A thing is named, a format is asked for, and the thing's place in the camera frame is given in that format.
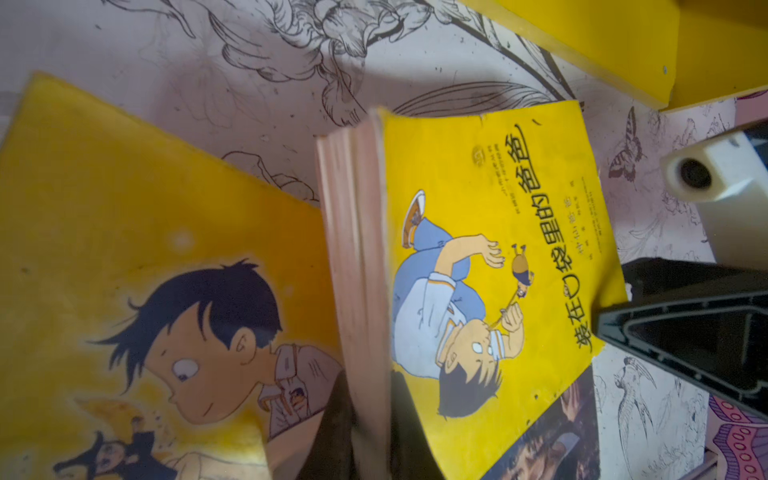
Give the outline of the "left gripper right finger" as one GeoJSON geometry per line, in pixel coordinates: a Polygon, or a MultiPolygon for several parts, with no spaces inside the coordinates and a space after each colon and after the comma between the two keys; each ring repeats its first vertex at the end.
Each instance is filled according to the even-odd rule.
{"type": "Polygon", "coordinates": [[[391,477],[398,480],[443,480],[421,426],[406,380],[391,373],[391,477]]]}

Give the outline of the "dark purple illustrated book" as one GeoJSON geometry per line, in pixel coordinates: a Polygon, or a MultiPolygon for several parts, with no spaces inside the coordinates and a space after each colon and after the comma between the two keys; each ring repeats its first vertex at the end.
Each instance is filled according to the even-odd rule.
{"type": "Polygon", "coordinates": [[[593,371],[587,368],[485,473],[486,479],[598,479],[593,371]]]}

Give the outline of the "yellow book with cartoon boy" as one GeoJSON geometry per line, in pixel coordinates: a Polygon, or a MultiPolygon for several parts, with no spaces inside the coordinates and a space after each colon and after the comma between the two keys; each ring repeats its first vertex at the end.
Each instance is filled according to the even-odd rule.
{"type": "Polygon", "coordinates": [[[48,74],[1,144],[1,475],[295,479],[342,371],[320,210],[48,74]]]}

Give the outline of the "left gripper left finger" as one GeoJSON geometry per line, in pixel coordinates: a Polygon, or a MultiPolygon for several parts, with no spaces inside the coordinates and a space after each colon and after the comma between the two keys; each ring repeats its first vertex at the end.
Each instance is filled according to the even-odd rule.
{"type": "Polygon", "coordinates": [[[334,383],[309,454],[297,474],[300,480],[352,480],[357,478],[352,430],[355,412],[346,372],[334,383]]]}

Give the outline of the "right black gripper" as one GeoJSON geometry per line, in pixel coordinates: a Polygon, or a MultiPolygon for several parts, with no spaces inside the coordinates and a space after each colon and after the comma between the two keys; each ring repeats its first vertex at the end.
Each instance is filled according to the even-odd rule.
{"type": "Polygon", "coordinates": [[[767,121],[672,152],[660,166],[667,191],[696,207],[722,265],[662,258],[623,265],[632,298],[598,311],[593,333],[765,419],[767,121]]]}

